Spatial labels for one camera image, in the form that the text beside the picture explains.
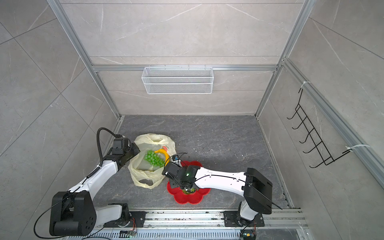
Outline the red flower-shaped plate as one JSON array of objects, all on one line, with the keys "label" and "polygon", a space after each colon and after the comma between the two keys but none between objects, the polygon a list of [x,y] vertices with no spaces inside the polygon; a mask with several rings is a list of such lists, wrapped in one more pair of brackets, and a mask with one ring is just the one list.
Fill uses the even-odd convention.
[{"label": "red flower-shaped plate", "polygon": [[[186,162],[181,162],[181,164],[182,164],[181,167],[189,166],[189,165],[198,166],[198,170],[202,167],[202,164],[197,161],[192,161],[192,162],[186,161]],[[194,194],[185,195],[179,187],[176,187],[176,188],[171,187],[170,179],[169,179],[169,182],[167,183],[167,191],[169,192],[169,194],[173,195],[175,201],[181,205],[184,205],[187,203],[192,205],[199,204],[203,200],[204,196],[210,192],[210,190],[211,189],[201,189],[198,187],[198,189]]]}]

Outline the cream printed plastic bag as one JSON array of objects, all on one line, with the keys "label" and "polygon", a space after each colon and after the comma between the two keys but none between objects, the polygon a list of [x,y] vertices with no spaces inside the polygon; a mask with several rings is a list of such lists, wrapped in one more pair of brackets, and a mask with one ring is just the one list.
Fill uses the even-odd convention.
[{"label": "cream printed plastic bag", "polygon": [[176,154],[175,142],[168,136],[157,134],[144,134],[138,136],[134,143],[139,147],[140,153],[130,160],[128,169],[134,185],[137,187],[150,189],[157,187],[165,178],[162,174],[164,167],[154,167],[144,160],[148,150],[157,151],[164,149],[169,156]]}]

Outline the green fake custard apple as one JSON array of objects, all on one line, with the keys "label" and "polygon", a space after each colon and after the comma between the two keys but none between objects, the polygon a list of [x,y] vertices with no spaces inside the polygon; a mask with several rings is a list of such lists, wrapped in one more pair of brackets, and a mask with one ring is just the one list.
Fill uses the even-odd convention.
[{"label": "green fake custard apple", "polygon": [[182,192],[185,194],[185,195],[191,195],[191,194],[194,194],[196,192],[196,189],[194,188],[191,188],[191,189],[183,189]]}]

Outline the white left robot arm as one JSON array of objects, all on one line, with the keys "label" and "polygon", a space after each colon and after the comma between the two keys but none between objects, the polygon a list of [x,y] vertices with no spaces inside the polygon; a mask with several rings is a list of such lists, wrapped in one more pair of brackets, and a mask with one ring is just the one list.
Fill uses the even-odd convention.
[{"label": "white left robot arm", "polygon": [[114,139],[103,163],[66,192],[52,199],[49,233],[51,236],[87,236],[100,225],[128,224],[132,215],[127,204],[95,208],[93,199],[102,186],[129,160],[140,153],[128,138]]}]

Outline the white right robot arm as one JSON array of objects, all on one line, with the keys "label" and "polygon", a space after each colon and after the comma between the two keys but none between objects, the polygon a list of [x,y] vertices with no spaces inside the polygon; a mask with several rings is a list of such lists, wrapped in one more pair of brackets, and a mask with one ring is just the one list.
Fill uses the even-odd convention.
[{"label": "white right robot arm", "polygon": [[165,165],[162,174],[170,180],[171,186],[188,192],[192,189],[217,189],[244,197],[237,212],[224,212],[225,219],[230,221],[225,224],[227,227],[263,227],[263,215],[272,213],[273,184],[256,169],[227,173],[193,165],[182,167],[171,162]]}]

